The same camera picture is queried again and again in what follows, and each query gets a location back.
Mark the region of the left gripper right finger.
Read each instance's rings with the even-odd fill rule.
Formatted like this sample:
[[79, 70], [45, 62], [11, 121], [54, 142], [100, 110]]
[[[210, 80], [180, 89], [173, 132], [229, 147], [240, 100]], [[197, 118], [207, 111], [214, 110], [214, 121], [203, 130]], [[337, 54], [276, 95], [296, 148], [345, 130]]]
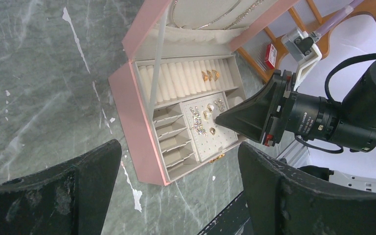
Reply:
[[376, 193], [319, 179], [247, 142], [238, 163], [257, 235], [376, 235]]

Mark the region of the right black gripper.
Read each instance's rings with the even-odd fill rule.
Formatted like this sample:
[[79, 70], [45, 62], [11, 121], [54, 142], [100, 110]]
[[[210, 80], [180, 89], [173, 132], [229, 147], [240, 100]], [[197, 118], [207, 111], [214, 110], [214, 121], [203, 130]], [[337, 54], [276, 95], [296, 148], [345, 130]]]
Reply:
[[[371, 61], [342, 101], [332, 98], [329, 84], [341, 69]], [[361, 55], [336, 66], [325, 81], [326, 97], [292, 90], [294, 77], [276, 72], [255, 95], [215, 118], [215, 123], [265, 145], [279, 143], [284, 131], [297, 140], [321, 140], [337, 145], [338, 152], [376, 149], [376, 55]]]

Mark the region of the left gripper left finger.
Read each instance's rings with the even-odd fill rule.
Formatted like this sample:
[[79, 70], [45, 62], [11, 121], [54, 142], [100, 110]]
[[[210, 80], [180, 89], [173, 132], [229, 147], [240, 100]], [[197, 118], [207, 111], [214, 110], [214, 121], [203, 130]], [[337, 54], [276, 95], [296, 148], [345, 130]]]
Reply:
[[0, 235], [99, 235], [117, 178], [118, 140], [0, 184]]

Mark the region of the small gold earring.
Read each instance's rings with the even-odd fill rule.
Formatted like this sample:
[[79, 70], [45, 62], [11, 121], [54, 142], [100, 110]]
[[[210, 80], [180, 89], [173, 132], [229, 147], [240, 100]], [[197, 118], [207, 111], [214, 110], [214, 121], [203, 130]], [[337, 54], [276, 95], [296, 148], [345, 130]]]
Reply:
[[212, 113], [212, 112], [215, 110], [215, 106], [212, 105], [212, 104], [208, 104], [208, 105], [207, 105], [207, 109], [208, 109], [208, 111], [209, 111], [210, 113]]

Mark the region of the small gold stud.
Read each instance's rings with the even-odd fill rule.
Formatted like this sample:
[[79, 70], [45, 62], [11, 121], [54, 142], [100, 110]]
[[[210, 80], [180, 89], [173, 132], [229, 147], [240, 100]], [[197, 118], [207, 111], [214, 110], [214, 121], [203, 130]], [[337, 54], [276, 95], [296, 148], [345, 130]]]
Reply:
[[213, 128], [213, 127], [211, 127], [211, 128], [210, 128], [210, 133], [211, 133], [212, 135], [215, 135], [215, 133], [216, 133], [216, 129]]

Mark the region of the pink jewelry box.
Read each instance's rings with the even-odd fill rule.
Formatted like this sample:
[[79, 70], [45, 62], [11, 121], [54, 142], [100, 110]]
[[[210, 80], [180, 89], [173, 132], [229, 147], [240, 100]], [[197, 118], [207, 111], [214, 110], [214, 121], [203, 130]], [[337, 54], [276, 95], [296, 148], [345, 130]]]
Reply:
[[[280, 1], [143, 2], [122, 40], [128, 61], [109, 77], [140, 182], [167, 186], [245, 139], [214, 123], [221, 113], [214, 101], [222, 99], [227, 110], [234, 97], [245, 99], [230, 44]], [[204, 120], [208, 104], [215, 110]], [[207, 137], [190, 129], [195, 106]]]

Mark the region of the white oval pillow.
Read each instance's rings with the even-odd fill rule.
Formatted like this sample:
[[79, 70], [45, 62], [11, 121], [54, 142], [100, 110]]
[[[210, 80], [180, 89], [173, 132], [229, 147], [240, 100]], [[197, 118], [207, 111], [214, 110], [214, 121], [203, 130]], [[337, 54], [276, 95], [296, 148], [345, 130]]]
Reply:
[[244, 100], [242, 99], [242, 97], [236, 96], [236, 97], [233, 98], [232, 103], [233, 103], [233, 106], [236, 106], [238, 104], [241, 104], [243, 101]]

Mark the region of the small crystal earring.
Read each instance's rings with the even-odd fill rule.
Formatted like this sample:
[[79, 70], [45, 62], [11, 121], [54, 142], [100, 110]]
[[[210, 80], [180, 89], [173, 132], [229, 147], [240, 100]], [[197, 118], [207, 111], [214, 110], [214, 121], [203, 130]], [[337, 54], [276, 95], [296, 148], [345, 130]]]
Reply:
[[222, 99], [219, 98], [218, 100], [215, 100], [214, 104], [218, 107], [218, 109], [221, 113], [226, 111], [226, 106], [225, 106], [225, 103]]

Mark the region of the crystal drop earring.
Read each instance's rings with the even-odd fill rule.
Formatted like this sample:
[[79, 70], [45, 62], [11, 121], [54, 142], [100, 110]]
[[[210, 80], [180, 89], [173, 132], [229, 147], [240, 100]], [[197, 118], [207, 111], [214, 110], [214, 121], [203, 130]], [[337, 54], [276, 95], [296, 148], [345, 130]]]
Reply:
[[202, 123], [202, 119], [201, 119], [201, 115], [199, 113], [198, 107], [197, 106], [190, 107], [189, 109], [191, 111], [192, 118], [193, 118], [193, 125], [191, 126], [190, 129], [197, 132], [198, 135], [203, 135], [203, 136], [207, 137], [208, 134], [207, 134], [207, 132], [204, 128], [204, 125]]

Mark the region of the small red white box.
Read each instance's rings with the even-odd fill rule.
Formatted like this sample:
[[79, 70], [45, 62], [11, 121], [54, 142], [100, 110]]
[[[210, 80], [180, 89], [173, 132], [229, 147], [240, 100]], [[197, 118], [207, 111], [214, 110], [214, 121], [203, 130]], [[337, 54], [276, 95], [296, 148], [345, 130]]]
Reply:
[[266, 47], [264, 63], [269, 69], [274, 69], [276, 65], [277, 49], [270, 43]]

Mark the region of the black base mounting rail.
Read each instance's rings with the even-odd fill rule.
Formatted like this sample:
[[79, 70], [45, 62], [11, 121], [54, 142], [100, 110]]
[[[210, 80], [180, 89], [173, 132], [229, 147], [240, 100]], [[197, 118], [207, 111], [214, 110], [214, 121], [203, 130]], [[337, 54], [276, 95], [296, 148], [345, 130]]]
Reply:
[[243, 192], [231, 201], [199, 235], [254, 235]]

